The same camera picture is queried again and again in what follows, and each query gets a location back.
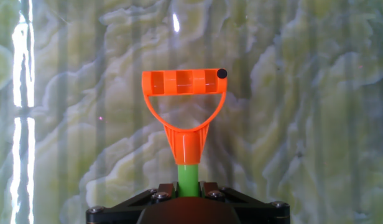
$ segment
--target marble backdrop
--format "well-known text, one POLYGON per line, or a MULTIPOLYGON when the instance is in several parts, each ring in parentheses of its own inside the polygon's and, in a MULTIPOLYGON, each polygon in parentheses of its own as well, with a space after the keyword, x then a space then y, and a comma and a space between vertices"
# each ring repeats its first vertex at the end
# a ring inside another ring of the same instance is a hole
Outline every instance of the marble backdrop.
MULTIPOLYGON (((144 70, 225 68, 200 179, 293 223, 383 224, 383 0, 0 0, 0 223, 177 179, 144 70)), ((196 126, 217 97, 155 99, 196 126)))

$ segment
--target black rivet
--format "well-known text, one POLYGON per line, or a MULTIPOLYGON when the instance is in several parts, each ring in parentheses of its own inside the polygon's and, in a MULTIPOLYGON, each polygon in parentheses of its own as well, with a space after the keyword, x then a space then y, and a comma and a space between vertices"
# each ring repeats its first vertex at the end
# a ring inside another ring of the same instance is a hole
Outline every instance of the black rivet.
POLYGON ((218 70, 216 75, 218 76, 218 78, 226 78, 228 76, 228 72, 225 69, 221 68, 218 70))

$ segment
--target green pole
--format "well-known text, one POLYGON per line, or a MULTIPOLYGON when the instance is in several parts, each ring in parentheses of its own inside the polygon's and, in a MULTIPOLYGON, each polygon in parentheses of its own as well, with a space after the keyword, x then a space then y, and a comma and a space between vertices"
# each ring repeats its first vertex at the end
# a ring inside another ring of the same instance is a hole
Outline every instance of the green pole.
POLYGON ((179 197, 199 197, 198 164, 178 165, 179 197))

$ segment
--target orange socket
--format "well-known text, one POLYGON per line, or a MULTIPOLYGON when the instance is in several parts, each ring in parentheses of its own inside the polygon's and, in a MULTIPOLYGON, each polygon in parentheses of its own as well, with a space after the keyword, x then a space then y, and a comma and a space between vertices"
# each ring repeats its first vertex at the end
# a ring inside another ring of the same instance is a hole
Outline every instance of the orange socket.
POLYGON ((225 69, 164 70, 142 74, 142 89, 147 107, 164 125, 175 162, 178 165, 199 164, 210 122, 221 110, 228 84, 225 69), (215 112, 201 125, 180 129, 164 121, 153 109, 150 96, 222 94, 215 112))

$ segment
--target screw head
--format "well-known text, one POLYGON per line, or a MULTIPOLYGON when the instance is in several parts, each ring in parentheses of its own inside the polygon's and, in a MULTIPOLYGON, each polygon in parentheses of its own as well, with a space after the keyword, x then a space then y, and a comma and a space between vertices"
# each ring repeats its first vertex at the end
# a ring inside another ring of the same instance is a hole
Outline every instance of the screw head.
POLYGON ((271 203, 274 207, 276 208, 283 208, 283 207, 288 207, 290 206, 288 203, 281 202, 281 201, 275 201, 271 203))
POLYGON ((223 197, 224 195, 219 190, 212 190, 212 191, 208 192, 208 196, 210 198, 220 198, 220 197, 223 197))
POLYGON ((165 199, 169 197, 169 194, 167 192, 157 192, 156 194, 153 194, 152 196, 154 199, 165 199))
POLYGON ((101 211, 103 211, 103 210, 104 210, 104 207, 98 205, 98 206, 91 207, 91 208, 89 209, 89 212, 90 212, 90 213, 98 213, 98 212, 101 212, 101 211))
POLYGON ((157 193, 157 189, 149 189, 149 192, 152 194, 155 194, 155 193, 157 193))

